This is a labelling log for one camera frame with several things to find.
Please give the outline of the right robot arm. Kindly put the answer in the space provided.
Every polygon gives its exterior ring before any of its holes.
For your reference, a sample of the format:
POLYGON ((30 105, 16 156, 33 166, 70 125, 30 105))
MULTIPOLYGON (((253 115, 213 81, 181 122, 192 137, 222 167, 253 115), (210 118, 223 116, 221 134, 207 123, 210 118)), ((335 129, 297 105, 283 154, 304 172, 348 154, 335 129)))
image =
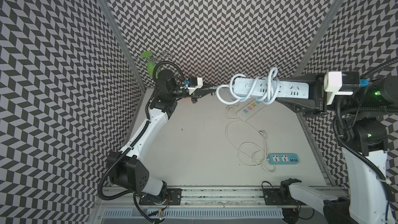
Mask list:
POLYGON ((349 177, 349 197, 327 195, 299 179, 281 182, 282 204, 305 204, 330 224, 393 224, 393 196, 386 175, 388 138, 379 117, 398 111, 398 78, 369 80, 357 72, 309 74, 280 81, 277 101, 315 117, 334 112, 333 133, 349 177))

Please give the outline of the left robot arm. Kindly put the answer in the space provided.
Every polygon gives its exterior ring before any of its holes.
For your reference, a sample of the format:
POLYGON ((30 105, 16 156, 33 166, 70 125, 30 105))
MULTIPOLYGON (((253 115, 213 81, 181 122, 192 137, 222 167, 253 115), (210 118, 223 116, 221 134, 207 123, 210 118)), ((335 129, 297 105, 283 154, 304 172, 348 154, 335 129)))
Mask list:
POLYGON ((149 195, 162 204, 167 197, 167 183, 154 178, 144 165, 144 158, 155 137, 171 118, 179 99, 193 103, 216 91, 200 77, 184 79, 171 70, 154 72, 154 91, 146 105, 146 119, 134 136, 106 159, 106 172, 97 191, 102 200, 114 200, 126 194, 149 195))

